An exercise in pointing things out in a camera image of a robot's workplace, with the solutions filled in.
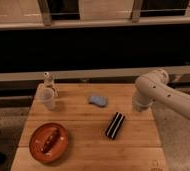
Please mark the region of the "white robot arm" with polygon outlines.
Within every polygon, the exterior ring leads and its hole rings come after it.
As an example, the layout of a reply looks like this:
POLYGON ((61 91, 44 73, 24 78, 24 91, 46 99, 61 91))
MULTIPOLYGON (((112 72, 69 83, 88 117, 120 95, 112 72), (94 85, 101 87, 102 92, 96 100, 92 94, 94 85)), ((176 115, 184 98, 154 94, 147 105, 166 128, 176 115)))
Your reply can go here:
POLYGON ((170 88, 169 75, 163 69, 153 70, 139 76, 132 96, 133 107, 142 112, 158 101, 190 120, 190 95, 170 88))

